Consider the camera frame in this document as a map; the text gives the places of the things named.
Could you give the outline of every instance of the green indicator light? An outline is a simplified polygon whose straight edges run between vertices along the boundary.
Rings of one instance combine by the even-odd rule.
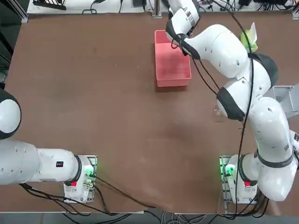
[[[87,176],[93,175],[93,167],[92,166],[86,166],[84,168],[84,173]]]
[[[228,164],[228,165],[225,167],[225,172],[226,172],[226,175],[227,175],[227,176],[232,176],[232,175],[234,175],[234,173],[235,173],[235,166],[232,165],[232,164]]]

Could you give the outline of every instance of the floor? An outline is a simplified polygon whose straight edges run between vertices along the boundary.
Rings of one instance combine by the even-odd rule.
[[[24,9],[27,9],[29,0],[19,0],[19,3]],[[5,35],[9,43],[14,47],[19,30],[21,27],[20,18],[8,10],[4,5],[0,3],[0,30]],[[11,59],[11,55],[4,49],[4,46],[0,43],[0,52],[6,56],[8,59]],[[6,66],[5,62],[0,59],[0,67]],[[6,71],[0,70],[0,73],[6,74]],[[161,217],[162,211],[160,210],[151,210],[158,217]],[[71,215],[71,217],[79,224],[92,224],[96,222],[102,222],[109,220],[107,215],[94,213],[88,217],[77,217]],[[203,224],[207,224],[214,215],[208,215]],[[171,214],[169,213],[166,218],[166,222],[171,219]],[[144,223],[144,224],[158,224],[157,218],[151,216],[150,214],[133,214],[132,216],[120,221],[119,223],[123,224],[134,224],[134,223]],[[218,217],[213,221],[213,224],[224,224],[224,223],[239,223],[244,222],[247,224],[297,224],[299,223],[299,217],[267,217],[264,216],[260,219],[255,219],[252,217],[243,217],[237,218],[234,221],[226,220],[224,218]],[[60,213],[1,213],[0,214],[0,224],[71,224],[72,221],[68,220]]]
[[[154,212],[159,218],[162,215],[160,210],[151,210]],[[214,215],[207,215],[207,217],[201,222],[202,224],[207,224],[214,217]],[[103,222],[106,220],[110,220],[107,218],[107,215],[102,214],[91,214],[88,217],[75,217],[72,218],[79,224],[93,224],[98,222]],[[166,216],[166,223],[171,220],[171,213],[168,213]],[[252,217],[240,217],[235,220],[227,220],[221,217],[217,217],[213,224],[237,224],[243,222],[245,224],[297,224],[299,221],[299,217],[267,217],[264,216],[262,218],[256,219]],[[73,222],[68,220],[62,214],[59,213],[10,213],[10,214],[0,214],[0,223],[1,224],[22,224],[22,223],[30,223],[30,224],[72,224]],[[145,214],[133,214],[132,216],[118,222],[119,224],[158,224],[157,218],[152,215]]]

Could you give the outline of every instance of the pink plastic bin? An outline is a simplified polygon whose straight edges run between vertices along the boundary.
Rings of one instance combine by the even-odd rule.
[[[158,87],[186,86],[191,79],[190,59],[180,48],[172,49],[164,30],[155,31]]]

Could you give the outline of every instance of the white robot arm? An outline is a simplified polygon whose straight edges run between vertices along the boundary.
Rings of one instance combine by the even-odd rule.
[[[19,128],[17,100],[0,89],[0,185],[25,182],[64,182],[65,197],[85,203],[89,187],[85,172],[94,173],[86,156],[63,149],[45,149],[7,139]]]
[[[248,203],[256,194],[256,187],[271,200],[283,201],[291,190],[298,167],[293,156],[299,136],[290,131],[287,118],[273,98],[263,95],[275,84],[278,69],[273,60],[261,54],[248,55],[239,39],[226,27],[212,25],[190,38],[190,30],[200,19],[195,0],[170,0],[173,16],[166,32],[185,55],[208,60],[229,81],[217,94],[217,105],[229,119],[243,121],[251,88],[251,64],[254,63],[254,83],[249,120],[257,143],[255,153],[242,155],[239,163],[237,187],[238,203]],[[238,155],[232,156],[229,167],[237,167]],[[228,177],[233,202],[236,172]]]

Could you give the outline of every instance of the brown table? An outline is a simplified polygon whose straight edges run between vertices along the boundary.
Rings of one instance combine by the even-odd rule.
[[[256,22],[259,52],[279,67],[278,84],[296,84],[299,23],[290,13],[241,13],[245,28]],[[172,212],[216,213],[219,155],[236,154],[242,125],[217,122],[213,95],[192,66],[187,88],[159,90],[155,83],[154,31],[167,17],[149,14],[38,16],[23,24],[6,90],[22,108],[14,139],[36,147],[96,154],[99,175],[144,203]],[[240,34],[226,13],[203,14],[200,30],[221,23]],[[216,81],[226,79],[209,63]],[[292,119],[297,131],[299,120]],[[256,144],[245,133],[243,153]],[[61,184],[36,185],[61,194]],[[144,207],[102,187],[111,211]],[[299,176],[269,213],[297,215]],[[19,186],[1,186],[1,211],[62,211]],[[101,208],[97,196],[94,206]],[[79,207],[80,211],[89,211]],[[220,200],[218,212],[223,212]]]

